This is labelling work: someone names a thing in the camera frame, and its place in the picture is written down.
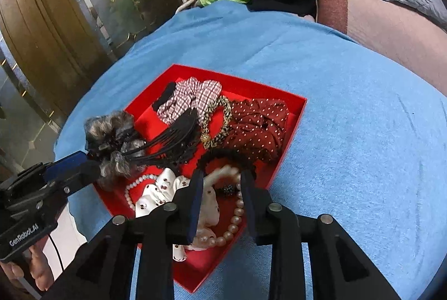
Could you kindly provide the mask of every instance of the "plaid scrunchie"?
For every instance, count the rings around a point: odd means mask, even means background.
[[[250,160],[277,160],[282,153],[288,116],[289,110],[282,100],[234,101],[231,130],[223,145]]]
[[[206,108],[216,101],[221,90],[222,85],[214,80],[202,83],[195,77],[182,80],[176,84],[172,96],[158,108],[157,116],[162,122],[173,124],[188,108],[196,108],[197,120],[202,124]]]

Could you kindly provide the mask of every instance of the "silver bolt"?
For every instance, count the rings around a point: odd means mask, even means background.
[[[329,214],[323,214],[320,217],[321,222],[323,222],[324,224],[331,224],[334,221],[334,218],[332,218],[332,215]]]
[[[163,209],[167,212],[172,212],[177,209],[177,204],[172,202],[166,203]]]
[[[126,217],[124,215],[117,215],[116,217],[113,217],[112,223],[115,226],[119,226],[120,224],[123,224],[126,222]]]
[[[279,204],[279,203],[270,203],[269,204],[269,209],[272,212],[280,212],[280,211],[282,211],[282,205]]]

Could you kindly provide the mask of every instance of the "red tray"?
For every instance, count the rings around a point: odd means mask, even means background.
[[[226,95],[230,100],[244,100],[246,98],[278,98],[284,100],[289,108],[289,118],[287,121],[287,133],[285,135],[283,154],[279,161],[275,164],[265,164],[261,161],[256,162],[256,186],[261,188],[269,188],[271,185],[279,165],[284,157],[284,152],[290,144],[290,137],[293,136],[301,116],[303,114],[307,99],[289,92],[281,91],[276,88],[265,86],[260,83],[251,82],[245,79],[232,77],[230,75],[220,74],[204,69],[192,68],[184,65],[174,64],[169,67],[162,75],[160,75],[153,83],[151,83],[137,98],[126,108],[126,111],[135,117],[135,128],[146,138],[150,139],[162,132],[167,126],[161,122],[156,113],[151,108],[152,103],[158,99],[169,82],[175,82],[189,77],[196,77],[199,81],[213,79],[222,84],[222,94]],[[210,123],[211,134],[216,134],[222,123],[222,111],[216,112]],[[200,144],[194,158],[183,167],[182,174],[190,177],[196,167],[198,158],[205,152]],[[215,167],[221,166],[224,162],[214,162]],[[160,169],[148,167],[145,173],[158,175]],[[112,216],[123,214],[128,218],[133,218],[133,212],[124,198],[124,188],[126,182],[120,183],[113,192],[106,192],[95,186],[99,196],[108,208]],[[135,203],[142,194],[144,185],[138,185],[130,190],[130,196]],[[220,208],[219,224],[213,227],[213,231],[217,236],[223,235],[230,218],[233,216],[235,208],[235,199],[218,199]],[[224,247],[214,247],[206,251],[187,251],[188,258],[186,261],[173,263],[173,277],[187,291],[193,293],[205,281],[205,279],[216,268],[225,254],[229,251],[230,246],[237,241],[238,237],[244,231],[245,219],[243,219],[240,230],[236,233],[234,240]]]

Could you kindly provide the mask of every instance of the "blue tablecloth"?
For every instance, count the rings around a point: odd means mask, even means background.
[[[403,300],[419,297],[447,253],[446,97],[330,28],[219,1],[173,17],[111,67],[67,120],[57,159],[84,148],[86,118],[125,108],[173,63],[307,97],[273,199],[307,216],[332,213]],[[70,210],[87,239],[110,218],[92,187]],[[245,235],[194,295],[176,286],[176,299],[266,298],[269,265],[270,249]]]

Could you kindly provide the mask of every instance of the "dark red polka dot fabric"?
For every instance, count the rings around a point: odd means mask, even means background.
[[[237,150],[250,160],[277,160],[289,110],[282,100],[254,99],[232,102],[231,130],[224,147]]]

